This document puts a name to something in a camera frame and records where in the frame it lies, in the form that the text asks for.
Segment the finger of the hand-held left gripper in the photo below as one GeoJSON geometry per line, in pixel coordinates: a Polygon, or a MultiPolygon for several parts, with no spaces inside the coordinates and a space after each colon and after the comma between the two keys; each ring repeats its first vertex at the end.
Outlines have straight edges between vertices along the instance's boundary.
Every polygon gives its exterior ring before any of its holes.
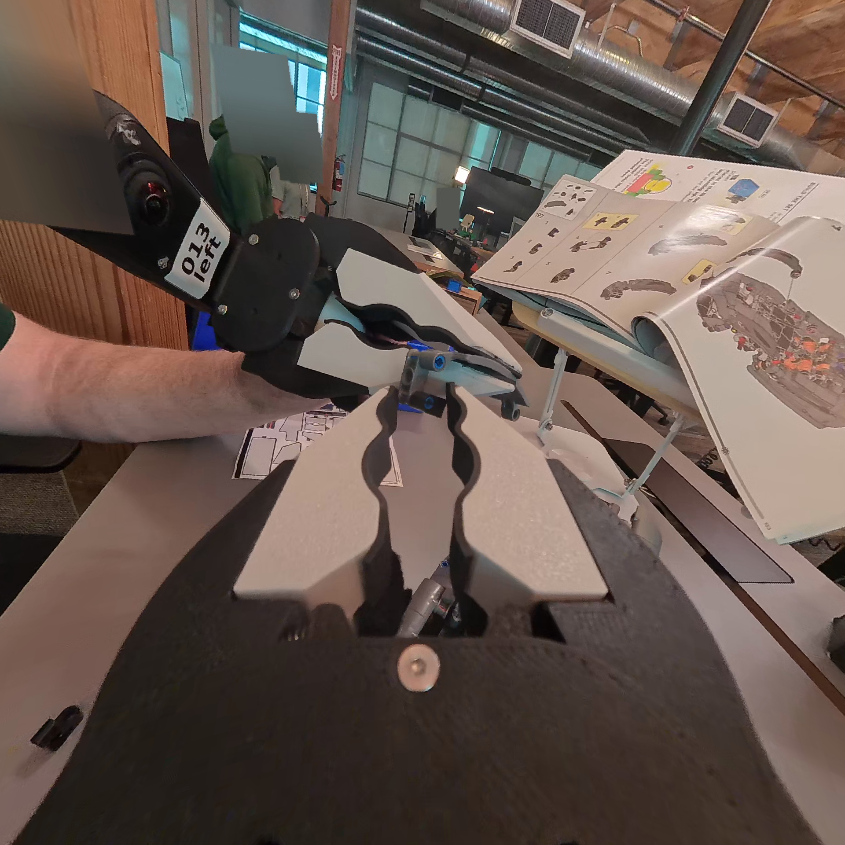
{"type": "MultiPolygon", "coordinates": [[[[493,356],[479,348],[469,351],[460,351],[455,348],[433,347],[432,349],[449,353],[493,356]]],[[[407,345],[393,345],[389,349],[377,348],[365,342],[361,334],[351,325],[330,321],[304,342],[298,365],[362,386],[368,394],[373,395],[379,389],[386,387],[398,389],[407,352],[407,345]]],[[[446,387],[455,386],[446,380],[446,376],[454,375],[456,370],[455,364],[452,362],[447,364],[440,375],[434,375],[436,381],[432,384],[430,380],[428,386],[434,386],[434,393],[446,399],[446,387]]]]}
{"type": "MultiPolygon", "coordinates": [[[[348,250],[335,280],[326,302],[326,323],[347,323],[377,348],[416,341],[439,349],[482,349],[518,364],[488,330],[422,273],[348,250]]],[[[337,382],[332,389],[364,389],[329,378],[337,382]]]]}

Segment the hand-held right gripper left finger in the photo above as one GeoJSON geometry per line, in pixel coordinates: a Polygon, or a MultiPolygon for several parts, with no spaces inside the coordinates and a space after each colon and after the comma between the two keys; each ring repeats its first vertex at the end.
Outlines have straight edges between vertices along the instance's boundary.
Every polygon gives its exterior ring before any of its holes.
{"type": "Polygon", "coordinates": [[[238,598],[333,604],[362,635],[398,632],[407,592],[379,491],[397,405],[397,389],[381,389],[294,462],[234,584],[238,598]]]}

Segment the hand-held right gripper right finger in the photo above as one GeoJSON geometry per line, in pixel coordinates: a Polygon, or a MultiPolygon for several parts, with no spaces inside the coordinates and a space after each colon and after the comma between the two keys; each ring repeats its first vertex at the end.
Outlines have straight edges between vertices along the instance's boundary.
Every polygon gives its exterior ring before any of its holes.
{"type": "Polygon", "coordinates": [[[449,568],[462,629],[544,604],[595,603],[608,587],[555,477],[523,434],[460,386],[446,387],[456,500],[449,568]]]}

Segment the grey lego beam blue pins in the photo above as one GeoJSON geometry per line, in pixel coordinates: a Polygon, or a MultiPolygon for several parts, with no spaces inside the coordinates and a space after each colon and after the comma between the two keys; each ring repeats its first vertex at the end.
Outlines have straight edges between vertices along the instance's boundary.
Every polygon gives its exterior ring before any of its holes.
{"type": "Polygon", "coordinates": [[[449,352],[434,349],[417,349],[410,345],[398,386],[398,409],[433,417],[442,417],[446,399],[434,393],[434,375],[440,375],[455,359],[449,352]]]}

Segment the dark grey curved lego panel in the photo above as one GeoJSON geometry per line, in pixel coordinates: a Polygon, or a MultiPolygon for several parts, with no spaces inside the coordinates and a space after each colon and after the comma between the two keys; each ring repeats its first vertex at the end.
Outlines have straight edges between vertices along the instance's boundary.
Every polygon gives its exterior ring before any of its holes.
{"type": "Polygon", "coordinates": [[[446,380],[465,389],[476,398],[488,398],[500,404],[501,417],[516,421],[521,408],[528,402],[522,389],[522,369],[496,356],[452,353],[452,363],[457,366],[454,375],[446,380]]]}

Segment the person's left forearm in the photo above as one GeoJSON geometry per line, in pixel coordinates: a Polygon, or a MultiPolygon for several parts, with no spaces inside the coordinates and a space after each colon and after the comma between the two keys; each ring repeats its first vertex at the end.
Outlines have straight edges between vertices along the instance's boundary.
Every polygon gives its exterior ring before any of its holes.
{"type": "Polygon", "coordinates": [[[320,408],[241,368],[243,355],[58,334],[1,306],[1,432],[139,444],[243,433],[320,408]]]}

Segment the lego instruction booklet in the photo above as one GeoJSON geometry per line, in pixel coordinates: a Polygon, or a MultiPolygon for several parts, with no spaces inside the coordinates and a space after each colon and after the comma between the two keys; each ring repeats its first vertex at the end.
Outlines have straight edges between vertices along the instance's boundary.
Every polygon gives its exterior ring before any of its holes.
{"type": "Polygon", "coordinates": [[[843,222],[562,181],[474,278],[679,371],[765,537],[843,528],[843,222]]]}

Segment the blue plastic bin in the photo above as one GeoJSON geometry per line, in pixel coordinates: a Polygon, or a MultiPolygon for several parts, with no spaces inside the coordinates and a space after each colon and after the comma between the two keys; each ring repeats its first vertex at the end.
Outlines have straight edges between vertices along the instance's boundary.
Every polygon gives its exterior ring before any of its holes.
{"type": "MultiPolygon", "coordinates": [[[[214,329],[209,324],[209,314],[199,311],[191,306],[186,306],[187,332],[189,348],[195,352],[215,351],[221,347],[217,343],[217,336],[214,329]]],[[[406,344],[409,348],[417,351],[428,351],[432,349],[430,345],[410,341],[406,344]]],[[[335,407],[341,408],[344,411],[351,411],[354,409],[352,400],[332,400],[335,407]]],[[[407,411],[414,414],[423,414],[424,410],[419,410],[407,404],[400,403],[398,406],[400,411],[407,411]]]]}

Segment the white sticker sheet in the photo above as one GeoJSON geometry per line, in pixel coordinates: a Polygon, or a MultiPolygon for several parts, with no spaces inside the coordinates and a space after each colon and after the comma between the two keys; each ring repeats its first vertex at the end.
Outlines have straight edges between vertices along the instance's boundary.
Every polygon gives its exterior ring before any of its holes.
{"type": "Polygon", "coordinates": [[[297,459],[348,413],[332,404],[315,411],[282,417],[244,435],[233,479],[262,480],[281,463],[297,459]]]}

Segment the black monitor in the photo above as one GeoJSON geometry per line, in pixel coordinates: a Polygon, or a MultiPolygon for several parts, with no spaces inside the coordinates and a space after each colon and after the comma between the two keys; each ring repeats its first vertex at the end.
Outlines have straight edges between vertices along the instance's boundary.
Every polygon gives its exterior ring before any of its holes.
{"type": "Polygon", "coordinates": [[[472,215],[473,222],[486,234],[497,236],[511,230],[514,217],[527,221],[543,196],[544,191],[534,187],[529,179],[473,166],[465,183],[459,217],[472,215]]]}

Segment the pale book stand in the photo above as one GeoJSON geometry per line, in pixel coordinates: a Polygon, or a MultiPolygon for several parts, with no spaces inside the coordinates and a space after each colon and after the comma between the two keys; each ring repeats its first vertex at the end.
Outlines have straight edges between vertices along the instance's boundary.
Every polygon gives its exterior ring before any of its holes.
{"type": "MultiPolygon", "coordinates": [[[[622,382],[623,386],[677,411],[685,421],[700,421],[691,390],[682,375],[670,366],[655,362],[561,312],[542,315],[536,306],[523,303],[520,294],[514,295],[513,313],[529,331],[622,382]]],[[[658,450],[662,443],[660,434],[598,380],[573,373],[563,373],[562,377],[563,405],[586,432],[601,441],[641,443],[658,450]]]]}

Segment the white vent grille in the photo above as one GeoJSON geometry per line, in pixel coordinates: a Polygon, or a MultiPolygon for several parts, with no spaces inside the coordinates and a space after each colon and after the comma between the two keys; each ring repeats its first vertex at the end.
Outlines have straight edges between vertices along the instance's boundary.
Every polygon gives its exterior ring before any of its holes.
{"type": "Polygon", "coordinates": [[[570,2],[517,1],[508,32],[570,59],[585,15],[583,8],[570,2]]]}
{"type": "Polygon", "coordinates": [[[739,92],[731,94],[726,109],[716,130],[753,149],[763,145],[782,114],[739,92]]]}

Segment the black steel column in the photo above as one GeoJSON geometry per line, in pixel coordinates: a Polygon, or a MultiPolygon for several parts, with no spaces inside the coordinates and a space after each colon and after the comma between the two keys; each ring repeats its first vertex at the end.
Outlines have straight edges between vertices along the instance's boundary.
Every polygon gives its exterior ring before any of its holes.
{"type": "Polygon", "coordinates": [[[675,134],[670,153],[686,156],[694,147],[772,1],[744,1],[675,134]]]}

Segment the white printed instruction sheet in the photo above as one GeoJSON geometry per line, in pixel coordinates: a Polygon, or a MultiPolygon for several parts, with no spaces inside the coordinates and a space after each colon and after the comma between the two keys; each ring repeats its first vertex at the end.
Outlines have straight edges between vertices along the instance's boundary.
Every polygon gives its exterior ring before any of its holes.
{"type": "Polygon", "coordinates": [[[592,183],[638,198],[722,206],[777,224],[797,217],[844,222],[839,176],[624,151],[592,183]]]}

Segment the silver spiral air duct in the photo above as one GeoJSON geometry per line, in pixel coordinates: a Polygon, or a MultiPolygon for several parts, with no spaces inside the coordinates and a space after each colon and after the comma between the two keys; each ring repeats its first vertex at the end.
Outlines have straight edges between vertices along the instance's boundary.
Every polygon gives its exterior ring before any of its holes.
{"type": "MultiPolygon", "coordinates": [[[[649,113],[680,122],[694,100],[699,85],[678,72],[617,48],[606,37],[591,33],[585,24],[574,43],[570,59],[542,48],[518,35],[509,34],[516,2],[433,1],[421,2],[424,10],[508,48],[525,58],[547,65],[569,77],[586,83],[649,113]]],[[[704,129],[704,135],[750,154],[758,162],[783,165],[806,172],[820,173],[813,164],[820,147],[811,141],[779,129],[777,122],[763,145],[753,149],[716,130],[727,111],[727,101],[736,91],[722,94],[704,129]]]]}

